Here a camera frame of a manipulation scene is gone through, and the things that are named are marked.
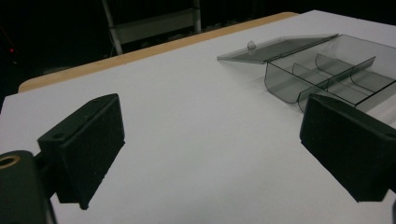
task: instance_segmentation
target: dark floor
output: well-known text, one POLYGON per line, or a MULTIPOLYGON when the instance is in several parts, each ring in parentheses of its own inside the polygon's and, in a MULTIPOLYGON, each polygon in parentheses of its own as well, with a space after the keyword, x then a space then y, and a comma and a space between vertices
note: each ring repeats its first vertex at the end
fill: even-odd
MULTIPOLYGON (((189 7, 191 1, 109 0, 115 23, 138 20, 189 7)), ((264 0, 201 1, 202 26, 220 28, 282 11, 303 13, 319 9, 369 21, 396 24, 389 4, 380 1, 283 2, 264 0)), ((159 35, 124 46, 141 49, 189 35, 192 29, 159 35)), ((0 110, 4 97, 18 91, 21 83, 57 69, 65 69, 115 56, 106 14, 96 0, 14 0, 0 3, 0 110)))

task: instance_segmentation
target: white table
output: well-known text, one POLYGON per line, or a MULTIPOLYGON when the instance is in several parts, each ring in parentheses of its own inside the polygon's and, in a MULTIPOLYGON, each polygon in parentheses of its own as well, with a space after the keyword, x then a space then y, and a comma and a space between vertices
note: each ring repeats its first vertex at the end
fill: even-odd
POLYGON ((118 93, 126 145, 87 211, 59 223, 391 223, 395 194, 356 203, 301 145, 303 113, 263 86, 264 65, 217 56, 284 35, 346 34, 396 47, 396 27, 310 11, 84 77, 8 96, 0 153, 93 98, 118 93))

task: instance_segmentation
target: wooden table edge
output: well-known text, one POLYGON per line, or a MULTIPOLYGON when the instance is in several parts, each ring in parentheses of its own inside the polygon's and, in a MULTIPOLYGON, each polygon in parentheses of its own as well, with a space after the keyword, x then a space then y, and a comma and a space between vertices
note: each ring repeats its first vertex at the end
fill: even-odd
POLYGON ((238 23, 236 25, 220 28, 218 30, 205 32, 198 35, 192 35, 164 44, 156 45, 146 49, 140 49, 125 53, 116 57, 104 59, 101 61, 83 64, 70 69, 59 71, 56 73, 44 75, 41 77, 31 78, 23 82, 19 87, 19 92, 30 91, 45 87, 51 84, 59 83, 76 77, 82 77, 88 74, 92 74, 101 70, 105 70, 111 67, 115 67, 121 64, 130 63, 133 61, 141 60, 156 54, 164 53, 173 49, 179 49, 188 45, 196 44, 205 40, 216 38, 222 35, 229 35, 246 29, 250 29, 256 26, 268 24, 274 21, 284 20, 298 15, 294 12, 281 12, 275 15, 263 17, 253 21, 246 21, 238 23))

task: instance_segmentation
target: chair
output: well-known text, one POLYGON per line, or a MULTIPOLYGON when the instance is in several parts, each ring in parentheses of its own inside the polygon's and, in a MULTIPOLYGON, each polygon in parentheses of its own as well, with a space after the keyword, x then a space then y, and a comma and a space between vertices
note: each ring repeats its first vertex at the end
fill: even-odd
POLYGON ((192 8, 123 24, 114 24, 107 0, 102 0, 102 4, 106 13, 108 29, 118 55, 123 53, 121 45, 147 37, 165 34, 190 26, 194 27, 196 34, 201 33, 199 0, 192 0, 192 8))

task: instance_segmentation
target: metal mounting hole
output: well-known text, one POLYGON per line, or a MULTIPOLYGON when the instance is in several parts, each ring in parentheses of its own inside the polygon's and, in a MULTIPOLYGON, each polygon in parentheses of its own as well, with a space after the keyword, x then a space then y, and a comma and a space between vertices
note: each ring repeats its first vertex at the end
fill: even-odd
POLYGON ((52 137, 55 138, 55 139, 58 139, 58 138, 62 138, 63 136, 64 136, 64 133, 56 133, 52 137))
POLYGON ((14 165, 20 159, 21 159, 21 157, 18 155, 11 155, 11 156, 5 156, 3 158, 0 158, 0 170, 6 169, 6 168, 14 165))

